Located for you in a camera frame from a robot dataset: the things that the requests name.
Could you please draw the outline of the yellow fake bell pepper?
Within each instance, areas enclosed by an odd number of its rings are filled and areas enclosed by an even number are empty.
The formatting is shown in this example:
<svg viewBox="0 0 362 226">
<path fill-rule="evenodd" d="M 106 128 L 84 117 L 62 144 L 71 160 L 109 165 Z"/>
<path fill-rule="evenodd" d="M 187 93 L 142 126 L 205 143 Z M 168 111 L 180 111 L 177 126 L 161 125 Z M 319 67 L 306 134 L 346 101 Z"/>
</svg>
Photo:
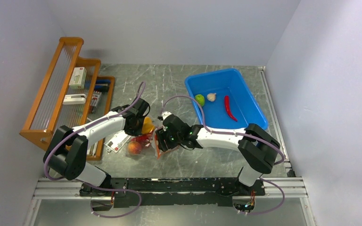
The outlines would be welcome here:
<svg viewBox="0 0 362 226">
<path fill-rule="evenodd" d="M 153 124 L 150 117 L 145 117 L 141 129 L 142 135 L 150 134 L 155 129 L 155 125 Z"/>
</svg>

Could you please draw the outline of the clear zip top bag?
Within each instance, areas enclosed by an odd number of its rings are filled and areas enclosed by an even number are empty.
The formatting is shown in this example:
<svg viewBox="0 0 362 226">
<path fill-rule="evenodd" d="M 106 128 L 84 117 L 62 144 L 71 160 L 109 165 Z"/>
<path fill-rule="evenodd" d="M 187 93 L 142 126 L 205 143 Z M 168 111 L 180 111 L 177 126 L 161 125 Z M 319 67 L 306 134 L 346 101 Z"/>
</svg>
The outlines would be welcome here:
<svg viewBox="0 0 362 226">
<path fill-rule="evenodd" d="M 159 149 L 158 136 L 156 131 L 160 129 L 150 117 L 144 119 L 142 127 L 142 135 L 137 137 L 132 137 L 126 144 L 125 154 L 128 157 L 138 159 L 142 156 L 155 156 L 157 159 L 160 159 L 161 156 L 165 153 L 170 153 L 174 150 L 177 150 L 180 146 L 176 145 L 174 148 L 169 149 L 168 151 L 162 151 Z"/>
</svg>

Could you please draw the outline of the green fake fruit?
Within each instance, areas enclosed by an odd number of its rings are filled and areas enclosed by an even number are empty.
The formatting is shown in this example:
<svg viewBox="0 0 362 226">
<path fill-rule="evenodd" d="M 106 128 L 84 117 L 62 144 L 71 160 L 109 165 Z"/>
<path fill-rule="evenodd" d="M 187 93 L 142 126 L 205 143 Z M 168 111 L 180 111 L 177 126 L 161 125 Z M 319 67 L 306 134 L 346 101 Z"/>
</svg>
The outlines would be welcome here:
<svg viewBox="0 0 362 226">
<path fill-rule="evenodd" d="M 205 97 L 201 94 L 195 95 L 195 100 L 198 102 L 198 104 L 203 107 L 205 105 Z"/>
</svg>

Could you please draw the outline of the fake garlic bulb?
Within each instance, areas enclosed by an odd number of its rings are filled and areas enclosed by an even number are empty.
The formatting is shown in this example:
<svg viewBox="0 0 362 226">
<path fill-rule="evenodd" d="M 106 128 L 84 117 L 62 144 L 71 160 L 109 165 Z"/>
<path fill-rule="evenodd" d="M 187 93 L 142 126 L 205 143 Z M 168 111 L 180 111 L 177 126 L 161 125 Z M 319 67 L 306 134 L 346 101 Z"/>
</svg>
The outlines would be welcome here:
<svg viewBox="0 0 362 226">
<path fill-rule="evenodd" d="M 206 96 L 207 100 L 210 102 L 214 102 L 216 100 L 216 93 L 209 93 Z"/>
</svg>

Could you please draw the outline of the red fake chili pepper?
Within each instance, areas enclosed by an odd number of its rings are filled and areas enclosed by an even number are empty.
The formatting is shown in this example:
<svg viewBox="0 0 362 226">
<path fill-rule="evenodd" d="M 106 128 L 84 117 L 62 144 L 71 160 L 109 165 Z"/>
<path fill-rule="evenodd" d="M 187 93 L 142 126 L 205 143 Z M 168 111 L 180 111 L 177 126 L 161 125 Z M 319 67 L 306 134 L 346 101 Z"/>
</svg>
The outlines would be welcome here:
<svg viewBox="0 0 362 226">
<path fill-rule="evenodd" d="M 227 115 L 234 121 L 238 121 L 238 119 L 232 114 L 230 109 L 230 97 L 228 95 L 224 96 L 224 107 Z"/>
</svg>

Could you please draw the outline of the blue plastic bin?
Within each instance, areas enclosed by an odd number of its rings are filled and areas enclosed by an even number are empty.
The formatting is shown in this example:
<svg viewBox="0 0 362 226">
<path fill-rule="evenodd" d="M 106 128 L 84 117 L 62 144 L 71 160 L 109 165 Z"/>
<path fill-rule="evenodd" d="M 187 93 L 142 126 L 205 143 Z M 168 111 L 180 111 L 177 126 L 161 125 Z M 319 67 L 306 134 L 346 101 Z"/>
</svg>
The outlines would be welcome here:
<svg viewBox="0 0 362 226">
<path fill-rule="evenodd" d="M 268 120 L 249 90 L 240 71 L 233 68 L 189 76 L 185 79 L 188 94 L 202 95 L 204 116 L 193 103 L 200 123 L 217 129 L 246 128 L 250 123 L 268 129 Z"/>
</svg>

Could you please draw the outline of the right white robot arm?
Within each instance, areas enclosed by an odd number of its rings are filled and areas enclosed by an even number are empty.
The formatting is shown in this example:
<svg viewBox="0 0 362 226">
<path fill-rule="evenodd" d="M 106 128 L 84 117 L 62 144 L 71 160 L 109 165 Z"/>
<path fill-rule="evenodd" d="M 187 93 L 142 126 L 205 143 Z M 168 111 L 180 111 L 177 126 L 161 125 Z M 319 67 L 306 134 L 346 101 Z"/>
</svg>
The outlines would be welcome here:
<svg viewBox="0 0 362 226">
<path fill-rule="evenodd" d="M 167 152 L 177 147 L 239 151 L 247 162 L 235 183 L 241 195 L 252 191 L 255 181 L 264 174 L 270 174 L 273 166 L 278 164 L 277 157 L 284 156 L 279 142 L 254 123 L 240 129 L 218 129 L 201 124 L 190 126 L 170 112 L 162 113 L 158 119 L 162 123 L 155 132 L 158 151 Z"/>
</svg>

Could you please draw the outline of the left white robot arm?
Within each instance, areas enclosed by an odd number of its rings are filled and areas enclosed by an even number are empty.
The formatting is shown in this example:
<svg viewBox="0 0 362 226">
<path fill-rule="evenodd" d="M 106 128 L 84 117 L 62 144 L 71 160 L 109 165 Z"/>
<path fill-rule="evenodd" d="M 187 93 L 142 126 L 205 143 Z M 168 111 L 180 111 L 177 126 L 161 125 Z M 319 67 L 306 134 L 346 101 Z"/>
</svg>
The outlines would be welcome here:
<svg viewBox="0 0 362 226">
<path fill-rule="evenodd" d="M 141 98 L 131 105 L 113 108 L 104 116 L 81 126 L 60 126 L 54 133 L 43 157 L 44 171 L 53 169 L 67 180 L 80 180 L 101 196 L 110 193 L 111 176 L 87 163 L 87 151 L 98 141 L 123 131 L 130 136 L 142 135 L 143 122 L 150 104 Z"/>
</svg>

